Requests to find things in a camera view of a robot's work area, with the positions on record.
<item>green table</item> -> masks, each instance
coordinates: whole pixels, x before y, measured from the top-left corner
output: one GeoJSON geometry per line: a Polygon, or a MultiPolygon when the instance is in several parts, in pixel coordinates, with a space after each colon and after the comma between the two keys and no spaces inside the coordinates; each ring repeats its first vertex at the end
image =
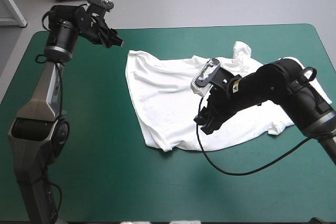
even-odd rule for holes
{"type": "MultiPolygon", "coordinates": [[[[163,153],[145,145],[124,75],[130,49],[160,59],[194,54],[231,57],[233,43],[241,40],[262,63],[294,56],[316,67],[318,80],[336,101],[335,71],[312,26],[125,29],[119,34],[125,40],[123,48],[105,49],[79,39],[65,68],[64,107],[71,134],[49,170],[51,180],[64,191],[63,219],[308,221],[317,216],[336,220],[336,167],[317,141],[260,173],[222,175],[201,153],[179,149],[163,153]]],[[[43,68],[34,57],[43,51],[47,35],[33,36],[0,105],[0,220],[27,220],[6,134],[16,111],[34,91],[43,68]]],[[[211,157],[227,170],[243,172],[273,160],[303,138],[292,126],[280,136],[264,134],[211,157]]]]}

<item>wire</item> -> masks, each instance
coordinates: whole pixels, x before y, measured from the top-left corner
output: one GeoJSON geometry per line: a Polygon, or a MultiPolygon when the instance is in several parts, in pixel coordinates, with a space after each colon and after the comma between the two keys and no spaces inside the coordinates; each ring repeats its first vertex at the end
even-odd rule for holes
{"type": "Polygon", "coordinates": [[[55,186],[55,187],[58,189],[58,191],[59,191],[59,202],[58,202],[58,206],[57,206],[57,210],[56,210],[56,213],[57,213],[57,215],[58,215],[59,210],[61,209],[61,204],[62,204],[62,199],[63,199],[62,189],[61,189],[61,187],[60,187],[59,185],[57,185],[57,184],[55,184],[55,183],[53,183],[53,182],[50,182],[50,181],[48,181],[48,180],[46,180],[46,182],[47,182],[48,184],[52,185],[52,186],[55,186]]]}
{"type": "MultiPolygon", "coordinates": [[[[43,55],[43,54],[37,55],[36,58],[35,58],[35,62],[36,62],[36,63],[39,63],[39,64],[44,64],[44,63],[46,63],[47,61],[50,61],[50,60],[48,60],[48,57],[45,56],[45,55],[43,55]],[[39,59],[39,57],[41,57],[41,56],[46,57],[46,60],[45,60],[45,61],[39,61],[38,59],[39,59]]],[[[61,62],[56,62],[56,61],[53,61],[53,62],[55,63],[55,68],[56,68],[56,70],[57,70],[58,78],[59,78],[60,101],[59,101],[59,113],[58,113],[58,117],[57,117],[57,119],[60,120],[61,117],[62,117],[62,111],[63,111],[63,80],[62,80],[61,70],[60,70],[58,64],[59,64],[59,63],[62,64],[62,63],[61,63],[61,62]]],[[[53,151],[51,150],[50,155],[49,155],[49,157],[48,157],[48,159],[47,159],[47,161],[46,161],[45,167],[44,167],[43,170],[42,170],[42,174],[43,174],[42,178],[44,179],[44,181],[45,181],[46,183],[48,183],[48,184],[50,184],[50,185],[56,187],[56,188],[58,189],[58,191],[59,191],[59,202],[58,202],[58,207],[57,207],[57,210],[56,210],[56,213],[55,213],[55,216],[54,216],[54,217],[56,217],[56,216],[58,216],[58,212],[59,212],[59,209],[60,209],[61,204],[62,204],[63,193],[62,193],[62,189],[60,188],[60,186],[57,185],[57,184],[55,184],[55,183],[53,183],[53,182],[51,182],[51,181],[47,178],[47,175],[46,175],[46,173],[47,173],[47,171],[48,171],[48,163],[49,163],[49,160],[50,160],[50,158],[51,158],[51,156],[52,156],[52,154],[53,154],[52,152],[53,152],[53,151]]]]}
{"type": "Polygon", "coordinates": [[[62,80],[62,74],[59,66],[57,65],[57,62],[55,62],[55,68],[58,72],[58,78],[59,78],[59,90],[60,90],[60,100],[59,100],[59,113],[58,113],[58,119],[62,116],[63,111],[63,80],[62,80]]]}
{"type": "MultiPolygon", "coordinates": [[[[198,106],[198,114],[199,115],[199,112],[201,111],[201,104],[202,104],[202,101],[203,101],[203,98],[201,98],[201,101],[199,102],[199,106],[198,106]]],[[[301,141],[299,144],[297,144],[295,147],[293,147],[292,149],[290,149],[289,151],[287,151],[286,153],[282,154],[280,157],[278,157],[277,159],[273,160],[272,162],[258,168],[258,169],[254,169],[254,170],[251,170],[249,172],[245,172],[245,173],[231,173],[231,172],[227,172],[223,169],[221,169],[220,167],[218,167],[211,159],[210,157],[208,156],[207,152],[204,150],[202,144],[201,144],[201,140],[200,140],[200,136],[198,134],[198,122],[196,120],[196,135],[197,135],[197,140],[198,140],[198,143],[200,144],[200,147],[201,147],[201,150],[202,150],[202,153],[204,154],[205,158],[208,160],[208,162],[215,168],[217,169],[218,171],[220,171],[221,173],[224,173],[226,175],[231,175],[231,176],[246,176],[246,175],[250,175],[250,174],[253,174],[253,173],[256,173],[256,172],[259,172],[263,169],[266,169],[267,167],[275,164],[276,162],[282,160],[283,158],[287,157],[289,154],[291,154],[292,152],[294,152],[295,150],[297,150],[299,147],[301,147],[304,143],[308,142],[309,140],[317,137],[317,136],[323,136],[323,135],[330,135],[330,133],[323,133],[323,134],[317,134],[317,135],[314,135],[314,136],[311,136],[311,137],[308,137],[306,139],[304,139],[303,141],[301,141]]]]}

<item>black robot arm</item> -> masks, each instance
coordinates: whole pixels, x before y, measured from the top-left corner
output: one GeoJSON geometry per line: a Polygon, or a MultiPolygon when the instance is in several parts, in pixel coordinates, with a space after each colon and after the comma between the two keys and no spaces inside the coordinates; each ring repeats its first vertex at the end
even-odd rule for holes
{"type": "Polygon", "coordinates": [[[296,61],[285,58],[242,78],[218,67],[217,59],[209,62],[192,83],[194,89],[213,85],[207,107],[194,119],[202,125],[203,132],[212,134],[238,111],[271,100],[282,107],[305,136],[317,138],[336,164],[335,137],[321,136],[324,133],[335,136],[336,112],[309,83],[316,77],[316,69],[302,69],[296,61]],[[211,69],[213,74],[203,74],[211,69]]]}
{"type": "Polygon", "coordinates": [[[44,69],[31,100],[18,110],[8,132],[14,172],[30,223],[34,224],[64,223],[58,218],[60,203],[57,207],[51,186],[60,188],[50,182],[47,167],[60,155],[70,132],[62,111],[62,72],[72,59],[78,36],[107,48],[123,43],[104,20],[113,2],[87,1],[87,10],[55,5],[43,16],[43,20],[49,18],[50,31],[43,53],[46,61],[38,57],[36,61],[44,63],[44,69]]]}

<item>white t-shirt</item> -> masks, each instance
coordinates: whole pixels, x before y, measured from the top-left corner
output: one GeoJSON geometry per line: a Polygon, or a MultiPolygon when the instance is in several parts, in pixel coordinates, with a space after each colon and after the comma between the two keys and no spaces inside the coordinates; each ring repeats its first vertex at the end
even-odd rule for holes
{"type": "MultiPolygon", "coordinates": [[[[251,49],[243,42],[234,44],[232,59],[218,57],[221,67],[242,77],[262,64],[251,58],[251,49]]],[[[170,151],[174,147],[200,151],[196,138],[197,115],[201,97],[190,83],[208,59],[193,56],[182,60],[159,60],[144,51],[129,51],[126,79],[131,100],[147,146],[170,151]]],[[[315,89],[331,103],[317,80],[315,89]]],[[[278,135],[293,122],[282,108],[271,101],[238,112],[218,131],[205,135],[199,131],[206,151],[215,151],[258,137],[263,132],[278,135]]]]}

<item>gray floor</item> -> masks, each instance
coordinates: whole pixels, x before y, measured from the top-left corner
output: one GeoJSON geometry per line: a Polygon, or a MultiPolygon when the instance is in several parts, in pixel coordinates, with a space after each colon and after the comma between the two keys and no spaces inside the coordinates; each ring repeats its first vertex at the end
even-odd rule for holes
{"type": "MultiPolygon", "coordinates": [[[[195,27],[310,23],[336,66],[336,0],[113,0],[107,15],[113,28],[195,27]]],[[[0,101],[41,16],[52,0],[15,0],[26,28],[0,28],[0,101]]],[[[72,1],[79,4],[83,1],[72,1]]]]}

